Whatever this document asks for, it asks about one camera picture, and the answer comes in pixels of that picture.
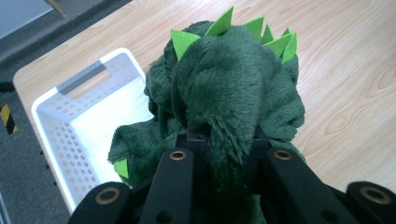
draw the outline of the brass screw hole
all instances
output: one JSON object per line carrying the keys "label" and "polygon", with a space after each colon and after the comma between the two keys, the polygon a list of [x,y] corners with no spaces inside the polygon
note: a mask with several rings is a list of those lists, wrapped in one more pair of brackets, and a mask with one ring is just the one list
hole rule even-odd
{"label": "brass screw hole", "polygon": [[120,190],[116,188],[106,188],[100,191],[95,200],[99,204],[109,204],[115,202],[120,197]]}
{"label": "brass screw hole", "polygon": [[275,157],[283,161],[288,161],[292,158],[291,154],[285,150],[278,150],[274,153],[274,155]]}
{"label": "brass screw hole", "polygon": [[362,187],[361,194],[374,203],[390,204],[392,202],[387,193],[373,187]]}
{"label": "brass screw hole", "polygon": [[174,151],[171,153],[170,158],[174,161],[182,161],[186,159],[187,154],[183,151]]}

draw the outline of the white plastic basket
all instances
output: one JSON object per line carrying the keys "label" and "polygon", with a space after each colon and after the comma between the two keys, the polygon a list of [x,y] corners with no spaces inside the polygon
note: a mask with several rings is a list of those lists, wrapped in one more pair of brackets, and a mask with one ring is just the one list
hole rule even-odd
{"label": "white plastic basket", "polygon": [[117,127],[152,117],[144,88],[145,75],[131,52],[116,49],[33,103],[45,154],[70,212],[95,186],[120,181],[108,151]]}

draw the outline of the dark floor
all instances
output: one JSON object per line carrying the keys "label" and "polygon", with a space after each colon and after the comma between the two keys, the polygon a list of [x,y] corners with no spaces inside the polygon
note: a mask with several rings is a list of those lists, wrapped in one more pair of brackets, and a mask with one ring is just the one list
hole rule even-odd
{"label": "dark floor", "polygon": [[[49,34],[50,41],[37,41],[35,46],[23,48],[19,55],[8,57],[7,62],[0,62],[0,82],[12,81],[20,68],[130,1],[58,1],[67,9],[68,21]],[[18,130],[8,134],[0,126],[0,224],[66,223],[69,213],[40,154],[41,148],[18,94],[0,92],[0,106],[4,104],[9,106]]]}

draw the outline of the wooden surface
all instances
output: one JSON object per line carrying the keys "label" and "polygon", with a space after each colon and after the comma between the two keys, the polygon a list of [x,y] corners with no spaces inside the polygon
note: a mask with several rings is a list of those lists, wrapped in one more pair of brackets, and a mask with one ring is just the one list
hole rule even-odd
{"label": "wooden surface", "polygon": [[233,24],[264,16],[276,36],[287,26],[297,32],[306,115],[293,143],[314,172],[341,190],[368,180],[396,192],[393,0],[133,1],[17,73],[35,132],[31,107],[44,92],[120,47],[147,71],[171,29],[213,21],[230,6]]}

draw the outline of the basket handle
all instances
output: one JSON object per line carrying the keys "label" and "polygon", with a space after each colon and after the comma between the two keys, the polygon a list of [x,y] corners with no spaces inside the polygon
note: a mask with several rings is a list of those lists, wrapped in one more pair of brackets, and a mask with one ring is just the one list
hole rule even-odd
{"label": "basket handle", "polygon": [[66,95],[70,91],[74,90],[81,84],[90,80],[92,77],[98,75],[99,73],[106,70],[106,67],[102,64],[101,61],[96,61],[90,66],[86,67],[84,70],[80,71],[76,75],[70,77],[62,84],[58,85],[56,89],[63,95]]}

